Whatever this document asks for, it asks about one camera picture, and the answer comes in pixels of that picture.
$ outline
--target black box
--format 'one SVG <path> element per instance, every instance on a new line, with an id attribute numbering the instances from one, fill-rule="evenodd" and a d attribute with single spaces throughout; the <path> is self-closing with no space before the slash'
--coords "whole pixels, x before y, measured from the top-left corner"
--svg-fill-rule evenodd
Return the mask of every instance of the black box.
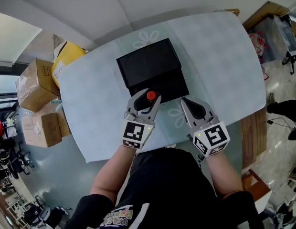
<path id="1" fill-rule="evenodd" d="M 120 72 L 131 96 L 143 90 L 157 92 L 161 103 L 188 95 L 181 64 L 169 38 L 131 52 L 117 60 Z M 150 107 L 147 99 L 138 110 Z"/>

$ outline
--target white marker cube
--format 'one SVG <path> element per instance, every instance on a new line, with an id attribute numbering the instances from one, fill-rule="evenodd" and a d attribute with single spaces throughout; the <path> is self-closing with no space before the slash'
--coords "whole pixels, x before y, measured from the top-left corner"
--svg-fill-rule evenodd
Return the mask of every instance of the white marker cube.
<path id="1" fill-rule="evenodd" d="M 205 157 L 224 150 L 230 141 L 228 131 L 223 122 L 211 125 L 194 133 L 192 143 Z"/>
<path id="2" fill-rule="evenodd" d="M 121 130 L 121 144 L 126 147 L 142 149 L 153 128 L 153 125 L 124 120 Z"/>

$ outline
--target black and white qr-like marker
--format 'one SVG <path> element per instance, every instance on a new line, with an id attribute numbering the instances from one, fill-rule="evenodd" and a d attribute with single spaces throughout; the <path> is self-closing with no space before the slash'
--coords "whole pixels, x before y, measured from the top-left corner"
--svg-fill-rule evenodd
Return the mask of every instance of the black and white qr-like marker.
<path id="1" fill-rule="evenodd" d="M 220 145 L 219 147 L 216 147 L 214 149 L 211 150 L 210 155 L 216 154 L 218 152 L 220 152 L 221 150 L 224 149 L 224 147 L 226 146 L 226 143 Z"/>
<path id="2" fill-rule="evenodd" d="M 132 147 L 132 148 L 139 148 L 140 147 L 139 143 L 126 141 L 126 140 L 123 140 L 123 144 L 124 144 L 124 146 Z"/>
<path id="3" fill-rule="evenodd" d="M 195 146 L 205 155 L 207 152 L 207 147 L 196 137 Z"/>
<path id="4" fill-rule="evenodd" d="M 144 132 L 144 127 L 145 126 L 141 125 L 141 124 L 128 122 L 126 129 L 125 129 L 124 137 L 129 138 L 129 139 L 133 139 L 133 140 L 137 140 L 137 141 L 141 141 L 142 136 L 143 136 L 143 132 Z"/>
<path id="5" fill-rule="evenodd" d="M 209 140 L 211 146 L 215 146 L 215 145 L 227 140 L 220 125 L 216 125 L 204 132 L 205 132 L 206 137 Z"/>

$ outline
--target shoe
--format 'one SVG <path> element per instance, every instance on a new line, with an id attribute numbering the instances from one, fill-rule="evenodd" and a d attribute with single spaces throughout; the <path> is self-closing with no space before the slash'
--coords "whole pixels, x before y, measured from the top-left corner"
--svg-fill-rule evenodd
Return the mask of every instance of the shoe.
<path id="1" fill-rule="evenodd" d="M 276 103 L 275 94 L 274 93 L 270 93 L 269 99 L 268 99 L 268 103 L 269 104 L 275 104 Z"/>

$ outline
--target yellow bag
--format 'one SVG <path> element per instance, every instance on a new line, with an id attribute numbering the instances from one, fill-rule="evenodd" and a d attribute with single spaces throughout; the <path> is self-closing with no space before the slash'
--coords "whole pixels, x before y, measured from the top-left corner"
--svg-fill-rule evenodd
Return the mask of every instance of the yellow bag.
<path id="1" fill-rule="evenodd" d="M 60 87 L 59 75 L 60 75 L 61 69 L 68 66 L 70 63 L 74 62 L 75 60 L 81 58 L 85 54 L 86 52 L 81 47 L 71 42 L 66 43 L 62 51 L 59 53 L 56 61 L 53 63 L 53 67 L 52 67 L 52 77 L 58 87 Z"/>

